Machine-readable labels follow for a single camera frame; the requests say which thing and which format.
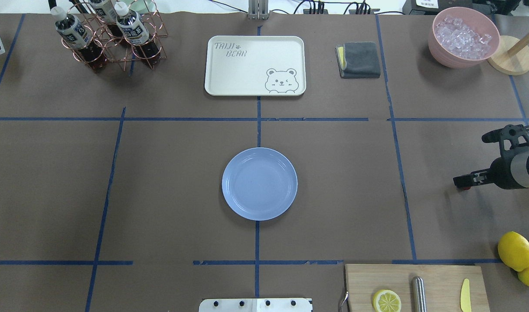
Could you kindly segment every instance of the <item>pink bowl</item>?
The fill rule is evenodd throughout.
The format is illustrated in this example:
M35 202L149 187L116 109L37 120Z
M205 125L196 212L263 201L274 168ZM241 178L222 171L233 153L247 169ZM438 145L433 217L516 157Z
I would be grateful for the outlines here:
M471 29L480 34L489 34L492 36L490 41L490 52L488 52L483 59L465 59L458 57L457 55L451 54L447 51L434 35L434 29L436 25L443 21L447 15L458 17L463 20L464 24L467 24ZM491 57L498 46L500 45L500 33L496 25L484 14L473 9L464 8L462 6L454 6L453 8L447 8L436 16L432 22L431 31L428 35L428 48L431 51L432 56L439 61L442 65L449 68L465 68L477 65L489 57Z

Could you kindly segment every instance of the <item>yellow knife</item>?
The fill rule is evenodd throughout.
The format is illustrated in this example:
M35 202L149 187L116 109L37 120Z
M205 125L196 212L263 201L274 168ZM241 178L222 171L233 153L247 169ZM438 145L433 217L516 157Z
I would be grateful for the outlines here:
M469 279L463 280L463 286L461 286L461 310L463 312L471 312L471 296L469 291Z

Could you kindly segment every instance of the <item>plate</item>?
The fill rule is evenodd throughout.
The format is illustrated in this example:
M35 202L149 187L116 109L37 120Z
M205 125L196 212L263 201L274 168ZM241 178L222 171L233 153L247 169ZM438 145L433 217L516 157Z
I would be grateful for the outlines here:
M298 96L307 87L304 42L296 36L215 36L207 45L205 90L215 96Z
M297 174L276 150L250 148L237 154L222 176L222 193L235 213L249 220L278 217L294 202Z

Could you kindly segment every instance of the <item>blue plate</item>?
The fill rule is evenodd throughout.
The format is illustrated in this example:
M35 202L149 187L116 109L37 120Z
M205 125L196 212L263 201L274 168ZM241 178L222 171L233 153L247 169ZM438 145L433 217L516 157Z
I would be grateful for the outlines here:
M255 221L270 220L286 211L297 193L292 163L270 148L250 148L237 154L222 176L226 203L238 215Z

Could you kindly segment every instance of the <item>wooden cutting board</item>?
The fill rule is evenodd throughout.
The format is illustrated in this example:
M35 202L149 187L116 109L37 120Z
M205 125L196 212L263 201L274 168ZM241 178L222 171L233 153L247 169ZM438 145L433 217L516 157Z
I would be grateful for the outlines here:
M463 279L470 281L473 312L490 312L480 266L412 265L412 264L346 264L346 286L352 312L374 312L372 297L381 289L391 289L402 301L402 312L415 311L411 280L425 281L425 298L429 312L461 312L459 298Z

